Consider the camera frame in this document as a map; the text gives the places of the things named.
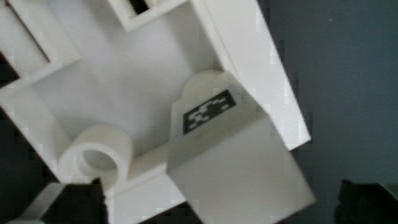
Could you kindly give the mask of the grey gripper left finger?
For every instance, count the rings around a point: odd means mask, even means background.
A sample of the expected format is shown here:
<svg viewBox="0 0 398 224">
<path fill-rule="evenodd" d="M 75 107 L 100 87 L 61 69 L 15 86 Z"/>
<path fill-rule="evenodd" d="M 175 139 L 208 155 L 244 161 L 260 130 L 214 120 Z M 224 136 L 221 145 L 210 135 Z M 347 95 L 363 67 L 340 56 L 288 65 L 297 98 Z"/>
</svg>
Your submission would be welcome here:
<svg viewBox="0 0 398 224">
<path fill-rule="evenodd" d="M 107 224 L 102 180 L 50 183 L 24 212 L 2 224 Z"/>
</svg>

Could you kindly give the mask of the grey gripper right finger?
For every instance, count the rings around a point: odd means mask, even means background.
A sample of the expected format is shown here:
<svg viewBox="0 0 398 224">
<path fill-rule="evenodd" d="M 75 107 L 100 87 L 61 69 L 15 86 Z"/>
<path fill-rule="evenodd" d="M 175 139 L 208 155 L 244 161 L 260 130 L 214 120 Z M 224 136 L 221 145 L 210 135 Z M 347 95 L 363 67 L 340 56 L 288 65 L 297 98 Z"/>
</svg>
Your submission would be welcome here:
<svg viewBox="0 0 398 224">
<path fill-rule="evenodd" d="M 398 224 L 398 184 L 342 181 L 336 224 Z"/>
</svg>

